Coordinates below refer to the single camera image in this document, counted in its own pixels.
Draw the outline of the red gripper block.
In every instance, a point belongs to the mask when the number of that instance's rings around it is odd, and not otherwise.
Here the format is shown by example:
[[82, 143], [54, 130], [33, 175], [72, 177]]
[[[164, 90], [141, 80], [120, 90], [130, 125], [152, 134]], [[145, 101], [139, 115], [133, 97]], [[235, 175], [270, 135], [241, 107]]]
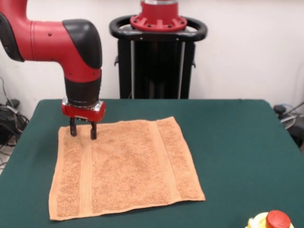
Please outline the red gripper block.
[[62, 100], [62, 112], [65, 116], [70, 117], [69, 126], [70, 134], [75, 137], [77, 136], [75, 118], [91, 122], [91, 139], [97, 139], [97, 123], [103, 119], [106, 110], [106, 103], [99, 100], [95, 106], [92, 107], [75, 107], [72, 106], [66, 97]]

